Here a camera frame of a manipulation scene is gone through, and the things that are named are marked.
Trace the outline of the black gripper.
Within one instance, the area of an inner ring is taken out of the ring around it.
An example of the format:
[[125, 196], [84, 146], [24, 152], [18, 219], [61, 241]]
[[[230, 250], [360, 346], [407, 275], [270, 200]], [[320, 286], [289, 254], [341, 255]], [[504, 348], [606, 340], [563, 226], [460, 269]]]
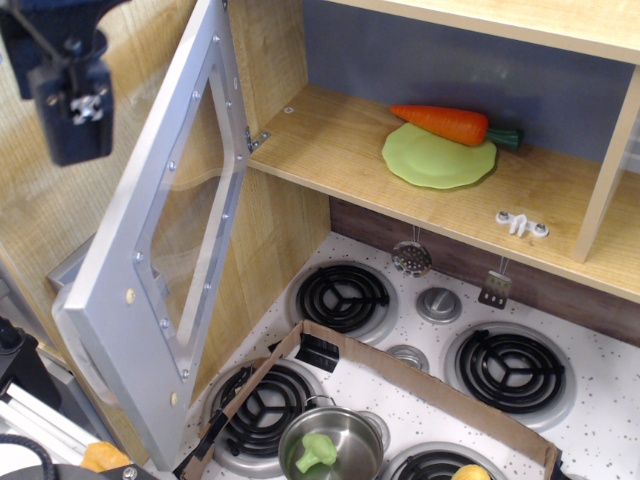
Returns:
[[67, 66], [101, 57], [108, 48], [99, 23], [122, 4], [113, 1], [3, 1], [1, 37], [23, 100], [34, 100], [51, 160], [62, 167], [107, 157], [113, 149], [110, 72], [97, 60], [87, 91], [74, 93]]

